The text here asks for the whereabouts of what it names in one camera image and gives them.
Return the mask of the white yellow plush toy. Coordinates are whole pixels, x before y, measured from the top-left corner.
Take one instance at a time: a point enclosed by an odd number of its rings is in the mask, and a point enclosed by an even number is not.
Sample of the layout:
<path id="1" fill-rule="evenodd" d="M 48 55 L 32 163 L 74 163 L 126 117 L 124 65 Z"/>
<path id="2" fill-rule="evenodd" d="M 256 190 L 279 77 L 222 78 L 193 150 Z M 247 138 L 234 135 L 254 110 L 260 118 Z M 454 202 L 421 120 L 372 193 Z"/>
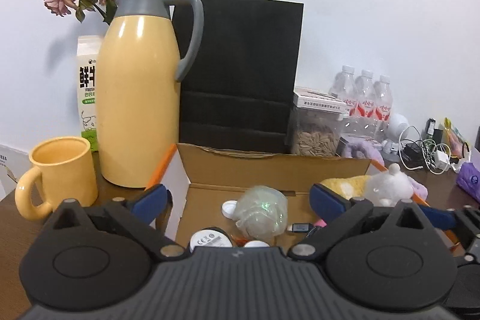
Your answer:
<path id="1" fill-rule="evenodd" d="M 428 196 L 427 188 L 403 173 L 397 163 L 392 163 L 386 171 L 375 175 L 325 179 L 320 184 L 346 200 L 363 197 L 375 206 L 393 207 L 402 199 L 412 199 L 414 196 L 424 202 Z"/>

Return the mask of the iridescent plastic item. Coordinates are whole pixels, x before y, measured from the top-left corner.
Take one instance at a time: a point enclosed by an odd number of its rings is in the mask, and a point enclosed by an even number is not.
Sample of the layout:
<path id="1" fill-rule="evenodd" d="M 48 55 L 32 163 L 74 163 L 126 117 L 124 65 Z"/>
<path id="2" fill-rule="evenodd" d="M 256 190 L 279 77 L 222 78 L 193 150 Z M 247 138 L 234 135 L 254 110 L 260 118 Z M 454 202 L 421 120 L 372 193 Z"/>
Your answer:
<path id="1" fill-rule="evenodd" d="M 233 221 L 245 237 L 271 241 L 287 229 L 287 197 L 274 188 L 254 186 L 238 199 Z"/>

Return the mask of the white round charger disc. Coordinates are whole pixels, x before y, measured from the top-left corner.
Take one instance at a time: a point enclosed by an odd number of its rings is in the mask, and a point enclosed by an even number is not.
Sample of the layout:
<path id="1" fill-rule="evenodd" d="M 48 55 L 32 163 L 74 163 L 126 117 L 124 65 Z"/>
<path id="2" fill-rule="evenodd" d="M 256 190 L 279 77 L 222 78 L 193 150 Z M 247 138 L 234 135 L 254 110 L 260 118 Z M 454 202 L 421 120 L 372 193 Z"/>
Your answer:
<path id="1" fill-rule="evenodd" d="M 192 253 L 197 247 L 232 248 L 230 237 L 217 227 L 204 228 L 193 233 L 189 242 Z"/>

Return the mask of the black usb adapter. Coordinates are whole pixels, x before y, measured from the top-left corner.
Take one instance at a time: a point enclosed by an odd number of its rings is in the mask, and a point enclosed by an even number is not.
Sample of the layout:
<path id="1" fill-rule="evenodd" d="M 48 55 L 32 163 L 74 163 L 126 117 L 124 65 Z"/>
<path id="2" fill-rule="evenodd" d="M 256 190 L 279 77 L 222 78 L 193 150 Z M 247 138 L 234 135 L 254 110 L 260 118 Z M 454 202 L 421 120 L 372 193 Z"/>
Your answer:
<path id="1" fill-rule="evenodd" d="M 295 234 L 308 234 L 315 228 L 311 223 L 293 223 L 287 226 L 287 231 Z"/>

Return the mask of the purple tissue pack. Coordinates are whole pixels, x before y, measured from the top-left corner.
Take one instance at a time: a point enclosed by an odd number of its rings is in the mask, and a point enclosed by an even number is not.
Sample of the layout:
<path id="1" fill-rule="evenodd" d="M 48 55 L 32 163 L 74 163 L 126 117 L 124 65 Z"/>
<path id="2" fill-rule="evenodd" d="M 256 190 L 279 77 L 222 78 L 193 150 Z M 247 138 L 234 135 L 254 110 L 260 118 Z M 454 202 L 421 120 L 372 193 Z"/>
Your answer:
<path id="1" fill-rule="evenodd" d="M 473 163 L 463 163 L 456 178 L 456 185 L 480 202 L 480 171 Z"/>

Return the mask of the purple fluffy headband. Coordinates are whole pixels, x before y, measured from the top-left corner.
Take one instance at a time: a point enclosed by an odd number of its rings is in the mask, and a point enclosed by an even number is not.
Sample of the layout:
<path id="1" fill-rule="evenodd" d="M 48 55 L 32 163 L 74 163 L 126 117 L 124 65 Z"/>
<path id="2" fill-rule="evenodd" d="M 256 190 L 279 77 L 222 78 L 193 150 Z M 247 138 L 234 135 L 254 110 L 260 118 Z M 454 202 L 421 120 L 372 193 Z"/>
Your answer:
<path id="1" fill-rule="evenodd" d="M 385 164 L 380 151 L 368 140 L 348 141 L 340 155 L 346 158 L 369 159 L 381 166 Z"/>

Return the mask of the white usb charger plug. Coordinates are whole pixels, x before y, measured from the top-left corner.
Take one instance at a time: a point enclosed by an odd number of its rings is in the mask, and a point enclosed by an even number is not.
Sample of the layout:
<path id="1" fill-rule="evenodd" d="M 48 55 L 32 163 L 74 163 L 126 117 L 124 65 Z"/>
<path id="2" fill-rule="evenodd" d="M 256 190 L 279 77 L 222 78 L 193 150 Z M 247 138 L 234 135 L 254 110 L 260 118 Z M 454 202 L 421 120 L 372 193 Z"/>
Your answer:
<path id="1" fill-rule="evenodd" d="M 450 164 L 450 157 L 442 150 L 436 150 L 433 153 L 433 159 L 435 166 L 441 170 Z"/>

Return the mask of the small white cap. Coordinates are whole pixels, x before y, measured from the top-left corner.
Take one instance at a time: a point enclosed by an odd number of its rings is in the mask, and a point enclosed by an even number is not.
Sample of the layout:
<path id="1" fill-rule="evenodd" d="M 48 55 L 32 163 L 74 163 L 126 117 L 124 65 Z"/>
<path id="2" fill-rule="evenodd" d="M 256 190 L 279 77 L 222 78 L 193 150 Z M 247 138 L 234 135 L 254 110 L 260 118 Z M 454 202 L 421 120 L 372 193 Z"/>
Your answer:
<path id="1" fill-rule="evenodd" d="M 227 219 L 233 220 L 237 204 L 238 202 L 236 200 L 229 200 L 224 202 L 221 206 L 222 215 Z"/>

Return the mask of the clear seed container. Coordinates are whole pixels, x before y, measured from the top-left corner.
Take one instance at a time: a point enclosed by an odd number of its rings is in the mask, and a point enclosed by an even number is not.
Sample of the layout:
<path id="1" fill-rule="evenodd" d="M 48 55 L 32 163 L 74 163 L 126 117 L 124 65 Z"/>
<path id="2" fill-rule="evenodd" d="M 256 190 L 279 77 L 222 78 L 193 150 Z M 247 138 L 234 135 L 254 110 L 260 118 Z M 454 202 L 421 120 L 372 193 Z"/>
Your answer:
<path id="1" fill-rule="evenodd" d="M 289 121 L 290 152 L 295 155 L 334 157 L 343 115 L 295 107 Z"/>

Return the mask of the small white desk fan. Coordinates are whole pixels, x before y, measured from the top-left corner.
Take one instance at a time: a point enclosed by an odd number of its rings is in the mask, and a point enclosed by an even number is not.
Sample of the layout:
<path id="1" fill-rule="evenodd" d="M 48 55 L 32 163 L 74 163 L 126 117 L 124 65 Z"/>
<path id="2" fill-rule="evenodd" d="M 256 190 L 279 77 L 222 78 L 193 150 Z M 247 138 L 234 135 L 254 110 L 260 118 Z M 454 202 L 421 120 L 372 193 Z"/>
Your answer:
<path id="1" fill-rule="evenodd" d="M 399 148 L 400 140 L 403 138 L 405 130 L 410 126 L 408 120 L 403 115 L 392 113 L 386 127 L 382 142 L 382 157 L 391 163 L 400 161 Z"/>

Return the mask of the yellow mug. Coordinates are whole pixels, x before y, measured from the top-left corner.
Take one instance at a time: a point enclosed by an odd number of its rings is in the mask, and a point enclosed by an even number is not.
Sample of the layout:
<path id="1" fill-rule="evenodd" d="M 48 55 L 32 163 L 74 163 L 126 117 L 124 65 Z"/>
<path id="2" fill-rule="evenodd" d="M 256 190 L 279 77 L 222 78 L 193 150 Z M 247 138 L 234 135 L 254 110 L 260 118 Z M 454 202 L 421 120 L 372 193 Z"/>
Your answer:
<path id="1" fill-rule="evenodd" d="M 36 145 L 28 158 L 32 167 L 18 180 L 16 208 L 27 220 L 43 219 L 66 199 L 88 207 L 98 198 L 89 140 L 61 136 Z"/>

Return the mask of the left water bottle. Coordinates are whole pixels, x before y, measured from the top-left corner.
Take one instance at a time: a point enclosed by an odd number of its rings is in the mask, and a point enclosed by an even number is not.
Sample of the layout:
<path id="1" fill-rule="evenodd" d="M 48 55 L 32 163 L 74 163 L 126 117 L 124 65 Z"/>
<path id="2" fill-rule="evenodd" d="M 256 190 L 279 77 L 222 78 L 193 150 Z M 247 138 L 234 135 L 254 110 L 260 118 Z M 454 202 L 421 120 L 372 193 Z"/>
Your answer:
<path id="1" fill-rule="evenodd" d="M 354 78 L 355 68 L 344 65 L 342 71 L 335 76 L 333 85 L 329 89 L 329 94 L 343 101 L 350 116 L 356 112 L 357 90 Z"/>

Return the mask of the middle water bottle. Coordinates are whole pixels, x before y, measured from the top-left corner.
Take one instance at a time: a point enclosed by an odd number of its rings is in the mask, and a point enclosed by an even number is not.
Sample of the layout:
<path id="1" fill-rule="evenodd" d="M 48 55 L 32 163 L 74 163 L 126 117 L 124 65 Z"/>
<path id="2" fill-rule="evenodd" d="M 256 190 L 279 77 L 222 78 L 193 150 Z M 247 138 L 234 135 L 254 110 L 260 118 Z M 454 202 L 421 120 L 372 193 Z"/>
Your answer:
<path id="1" fill-rule="evenodd" d="M 359 118 L 359 132 L 362 136 L 366 137 L 373 137 L 376 129 L 376 121 L 374 118 L 376 95 L 373 76 L 371 71 L 363 70 L 361 75 L 355 79 L 355 88 L 357 91 L 355 115 Z"/>

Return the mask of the yellow thermos jug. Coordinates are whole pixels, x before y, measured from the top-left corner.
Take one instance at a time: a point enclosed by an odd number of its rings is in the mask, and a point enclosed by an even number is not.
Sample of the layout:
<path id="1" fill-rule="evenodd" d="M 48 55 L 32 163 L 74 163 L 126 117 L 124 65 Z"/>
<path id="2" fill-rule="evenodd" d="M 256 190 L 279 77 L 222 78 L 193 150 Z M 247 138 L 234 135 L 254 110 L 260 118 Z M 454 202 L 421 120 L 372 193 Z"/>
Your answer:
<path id="1" fill-rule="evenodd" d="M 203 36 L 201 0 L 118 0 L 96 62 L 101 174 L 144 188 L 179 138 L 181 82 Z"/>

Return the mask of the milk carton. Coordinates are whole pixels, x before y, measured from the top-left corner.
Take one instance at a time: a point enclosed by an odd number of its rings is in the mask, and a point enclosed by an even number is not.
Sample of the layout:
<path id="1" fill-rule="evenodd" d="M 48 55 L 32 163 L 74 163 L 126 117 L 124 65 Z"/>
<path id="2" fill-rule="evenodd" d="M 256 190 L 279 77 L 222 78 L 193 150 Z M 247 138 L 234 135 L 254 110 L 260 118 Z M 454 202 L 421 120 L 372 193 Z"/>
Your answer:
<path id="1" fill-rule="evenodd" d="M 80 36 L 76 48 L 77 106 L 80 116 L 80 134 L 89 140 L 90 149 L 98 150 L 95 109 L 96 62 L 103 38 Z"/>

